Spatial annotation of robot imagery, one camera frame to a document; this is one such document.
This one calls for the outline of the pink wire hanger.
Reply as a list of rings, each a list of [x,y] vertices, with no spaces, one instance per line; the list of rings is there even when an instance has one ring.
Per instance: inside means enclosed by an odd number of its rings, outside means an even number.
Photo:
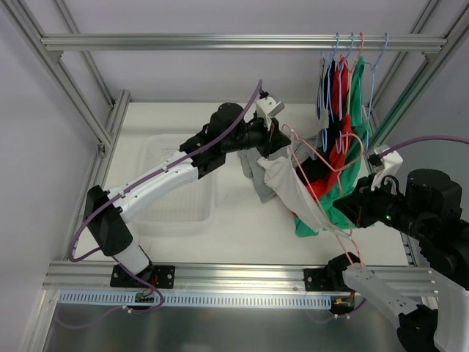
[[[321,162],[324,163],[324,165],[326,165],[327,168],[329,168],[330,171],[332,172],[336,172],[337,175],[336,175],[336,179],[337,179],[337,184],[339,185],[339,188],[340,188],[340,192],[341,192],[341,195],[344,195],[344,191],[343,191],[343,188],[342,188],[342,185],[341,185],[341,180],[340,180],[340,177],[341,177],[341,174],[342,174],[342,171],[347,169],[348,167],[350,167],[351,165],[353,165],[354,163],[356,163],[361,157],[363,157],[363,152],[364,152],[364,146],[363,146],[363,142],[361,141],[361,139],[354,133],[346,133],[343,137],[348,137],[348,136],[351,136],[352,138],[356,139],[357,142],[359,143],[360,145],[360,155],[354,159],[353,161],[351,161],[350,163],[348,164],[345,164],[342,168],[338,168],[338,169],[335,169],[333,168],[320,154],[319,152],[314,149],[305,139],[303,138],[300,138],[298,136],[298,134],[296,133],[296,131],[291,128],[288,124],[284,123],[281,127],[280,127],[280,132],[283,131],[283,129],[286,128],[287,130],[289,130],[289,137],[290,137],[290,140],[291,142],[293,142],[295,139],[297,139],[298,141],[302,142],[304,145],[306,145],[317,157],[317,159],[321,160]],[[311,184],[309,182],[309,179],[307,178],[306,176],[306,173],[304,172],[304,169],[303,167],[301,166],[301,162],[299,162],[298,160],[298,157],[295,153],[295,151],[293,150],[293,147],[292,146],[289,146],[289,155],[290,156],[293,156],[293,158],[295,159],[296,161],[296,164],[297,166],[300,168],[300,171],[307,183],[307,186],[309,187],[312,195],[313,195],[313,199],[316,203],[316,205],[319,207],[319,209],[321,210],[322,214],[323,214],[323,218],[328,222],[324,228],[329,230],[331,233],[333,233],[335,236],[336,236],[336,240],[338,241],[339,245],[341,246],[346,258],[348,259],[348,261],[350,262],[350,265],[356,269],[356,270],[361,270],[363,269],[364,267],[364,262],[363,262],[363,258],[362,258],[362,255],[361,255],[361,251],[359,249],[359,246],[358,244],[355,242],[352,234],[353,234],[353,227],[352,227],[352,222],[350,220],[348,220],[348,224],[349,224],[349,232],[345,232],[343,229],[340,229],[338,228],[336,225],[334,225],[330,219],[329,219],[329,216],[327,215],[327,213],[325,212],[324,210],[324,207],[322,206],[321,202],[320,202],[320,199],[317,197],[314,189],[311,187]],[[345,238],[347,240],[349,240],[352,245],[355,247],[355,250],[357,252],[357,256],[358,256],[358,263],[354,263],[351,259],[351,256],[348,254],[347,252],[347,249],[345,247],[345,245],[343,244],[343,242],[341,241],[342,238]]]

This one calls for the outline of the grey tank top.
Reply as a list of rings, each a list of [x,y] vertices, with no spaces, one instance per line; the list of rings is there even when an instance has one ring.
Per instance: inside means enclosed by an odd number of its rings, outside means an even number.
[[[314,147],[314,140],[316,136],[310,136],[306,141]],[[299,162],[305,161],[309,156],[312,156],[312,151],[297,139],[293,142],[293,150],[295,151]],[[237,153],[240,159],[242,171],[245,177],[251,179],[254,183],[254,189],[260,198],[261,202],[268,202],[276,196],[274,190],[269,188],[264,182],[265,171],[258,165],[257,161],[261,158],[260,153],[256,148],[250,150],[242,150]],[[296,161],[292,158],[292,165],[296,171]]]

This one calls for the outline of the white tank top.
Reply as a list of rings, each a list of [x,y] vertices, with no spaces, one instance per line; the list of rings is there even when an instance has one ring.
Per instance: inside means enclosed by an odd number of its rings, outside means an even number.
[[[264,182],[274,190],[286,208],[314,232],[329,227],[324,212],[311,197],[292,165],[292,148],[275,159],[261,157],[257,163],[265,171]]]

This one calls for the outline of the blue hanger with grey top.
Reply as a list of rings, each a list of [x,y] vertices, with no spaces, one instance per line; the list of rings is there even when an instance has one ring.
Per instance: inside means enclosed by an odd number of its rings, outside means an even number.
[[[330,94],[331,94],[331,68],[332,64],[335,63],[334,57],[338,50],[340,43],[340,34],[336,33],[336,44],[333,47],[333,51],[330,53],[327,59],[324,53],[321,53],[320,60],[320,75],[317,90],[317,118],[319,122],[321,137],[321,147],[324,153],[328,150],[328,128],[329,128],[329,111],[331,109]]]

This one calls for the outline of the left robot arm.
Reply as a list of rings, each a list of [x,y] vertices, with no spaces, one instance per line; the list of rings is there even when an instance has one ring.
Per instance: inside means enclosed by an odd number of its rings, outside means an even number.
[[[122,186],[88,190],[84,226],[98,249],[117,263],[112,286],[153,290],[162,286],[163,274],[135,242],[127,223],[154,201],[223,166],[229,153],[256,149],[268,157],[286,147],[289,138],[281,132],[276,118],[283,109],[284,104],[272,97],[260,98],[252,119],[245,121],[246,109],[223,103],[200,132],[162,164]]]

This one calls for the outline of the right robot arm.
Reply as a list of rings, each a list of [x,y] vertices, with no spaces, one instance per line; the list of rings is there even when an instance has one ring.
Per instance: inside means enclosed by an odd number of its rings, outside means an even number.
[[[406,351],[467,351],[468,222],[461,218],[462,187],[434,169],[413,170],[404,193],[394,176],[378,188],[372,181],[362,177],[333,206],[357,228],[381,222],[416,239],[435,274],[437,308],[402,296],[367,268],[338,265],[327,273],[328,284],[360,293],[391,322]]]

